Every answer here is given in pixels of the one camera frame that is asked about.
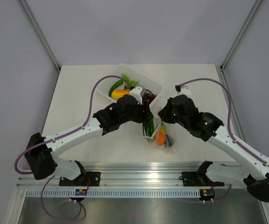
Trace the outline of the green chili pepper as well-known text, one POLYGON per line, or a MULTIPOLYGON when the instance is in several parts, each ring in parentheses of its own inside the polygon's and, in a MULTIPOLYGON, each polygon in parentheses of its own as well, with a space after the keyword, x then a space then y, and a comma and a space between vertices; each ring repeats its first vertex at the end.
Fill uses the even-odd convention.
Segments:
POLYGON ((123 84, 123 80, 119 79, 118 81, 116 81, 109 89, 109 97, 111 97, 113 91, 118 88, 119 86, 121 86, 123 84))

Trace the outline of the green orange mango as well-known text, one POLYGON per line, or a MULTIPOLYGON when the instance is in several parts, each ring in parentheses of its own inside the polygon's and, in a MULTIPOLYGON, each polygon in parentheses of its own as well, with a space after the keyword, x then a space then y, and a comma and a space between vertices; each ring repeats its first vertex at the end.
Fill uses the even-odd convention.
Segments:
POLYGON ((163 132, 164 134, 167 133, 167 129, 166 129, 164 122, 161 122, 161 124, 160 124, 160 131, 163 132))

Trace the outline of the clear zip top bag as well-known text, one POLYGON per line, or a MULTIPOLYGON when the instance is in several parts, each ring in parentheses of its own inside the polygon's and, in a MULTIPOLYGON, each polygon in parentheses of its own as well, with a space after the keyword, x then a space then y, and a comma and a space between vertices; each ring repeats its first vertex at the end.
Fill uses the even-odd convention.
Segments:
POLYGON ((145 146, 165 154, 174 154, 177 149, 175 129, 159 117, 158 112, 162 108, 159 106, 152 108, 153 119, 148 123, 134 124, 131 133, 145 146))

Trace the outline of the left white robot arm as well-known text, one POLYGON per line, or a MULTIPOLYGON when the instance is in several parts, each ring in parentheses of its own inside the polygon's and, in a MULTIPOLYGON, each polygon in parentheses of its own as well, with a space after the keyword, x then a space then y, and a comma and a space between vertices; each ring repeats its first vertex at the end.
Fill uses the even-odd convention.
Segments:
POLYGON ((83 125, 46 137, 40 133, 33 134, 25 159, 35 180, 58 176, 64 178, 69 186, 80 186, 86 183, 89 175, 81 162, 61 159, 62 153, 87 140, 116 131, 127 122, 143 124, 152 118, 148 100, 139 103, 133 96, 125 95, 94 113, 83 125))

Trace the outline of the orange tangerine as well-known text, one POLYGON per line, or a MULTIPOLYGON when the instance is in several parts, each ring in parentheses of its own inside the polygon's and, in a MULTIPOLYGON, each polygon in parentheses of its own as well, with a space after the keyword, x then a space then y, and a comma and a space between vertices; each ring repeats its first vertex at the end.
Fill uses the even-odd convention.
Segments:
POLYGON ((161 132, 161 131, 158 131, 155 135, 154 135, 154 143, 158 146, 163 146, 165 145, 165 141, 166 141, 166 135, 161 132))

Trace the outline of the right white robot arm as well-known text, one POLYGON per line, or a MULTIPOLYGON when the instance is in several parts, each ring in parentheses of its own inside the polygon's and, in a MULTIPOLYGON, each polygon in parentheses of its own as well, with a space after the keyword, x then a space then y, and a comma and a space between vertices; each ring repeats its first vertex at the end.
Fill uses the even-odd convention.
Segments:
POLYGON ((203 162, 195 172, 201 185, 232 184, 245 188, 262 202, 269 202, 269 158, 236 138, 219 118, 209 112, 199 112, 186 95, 169 98, 158 115, 163 122, 179 124, 192 136, 219 148, 240 164, 237 168, 203 162))

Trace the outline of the yellow orange mango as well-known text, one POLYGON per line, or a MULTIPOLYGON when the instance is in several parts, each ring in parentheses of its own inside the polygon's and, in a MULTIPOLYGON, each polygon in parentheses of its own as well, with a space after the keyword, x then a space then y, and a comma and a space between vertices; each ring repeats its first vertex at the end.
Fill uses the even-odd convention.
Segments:
POLYGON ((112 93, 111 93, 111 97, 115 100, 118 100, 119 98, 123 97, 124 95, 129 95, 130 94, 130 91, 129 90, 114 90, 112 93))

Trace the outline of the green scallion bunch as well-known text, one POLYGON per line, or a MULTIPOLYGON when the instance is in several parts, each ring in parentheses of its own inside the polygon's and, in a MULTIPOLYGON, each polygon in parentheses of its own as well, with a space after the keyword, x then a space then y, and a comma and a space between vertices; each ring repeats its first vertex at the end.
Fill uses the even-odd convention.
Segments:
POLYGON ((143 135, 151 137, 155 131, 154 128, 154 119, 149 120, 146 123, 143 123, 143 135))

